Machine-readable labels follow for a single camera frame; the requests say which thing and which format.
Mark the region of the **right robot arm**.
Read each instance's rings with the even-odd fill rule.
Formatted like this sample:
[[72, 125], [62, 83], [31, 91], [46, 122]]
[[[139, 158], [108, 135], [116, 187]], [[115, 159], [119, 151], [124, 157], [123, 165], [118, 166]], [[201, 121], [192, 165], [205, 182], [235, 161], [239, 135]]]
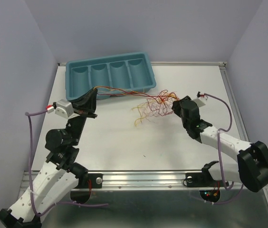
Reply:
[[268, 185], [268, 147], [261, 141], [243, 141], [227, 134], [228, 130], [218, 129], [201, 119], [200, 107], [204, 106], [208, 94], [189, 96], [172, 104], [173, 112], [181, 118], [187, 134], [201, 144], [217, 149], [233, 159], [233, 163], [212, 161], [185, 179], [188, 187], [213, 186], [216, 182], [226, 185], [240, 183], [252, 192], [258, 192]]

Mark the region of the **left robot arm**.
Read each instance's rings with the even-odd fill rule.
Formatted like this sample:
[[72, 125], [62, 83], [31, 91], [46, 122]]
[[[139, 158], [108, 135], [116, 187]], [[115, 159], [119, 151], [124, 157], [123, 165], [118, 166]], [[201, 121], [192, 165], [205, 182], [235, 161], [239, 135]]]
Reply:
[[29, 176], [29, 186], [8, 209], [0, 211], [0, 221], [7, 228], [39, 228], [42, 220], [75, 186], [87, 184], [88, 170], [77, 163], [77, 148], [86, 120], [95, 119], [98, 89], [92, 88], [79, 98], [60, 100], [46, 107], [42, 114], [54, 113], [67, 120], [65, 128], [46, 134], [49, 151], [37, 176]]

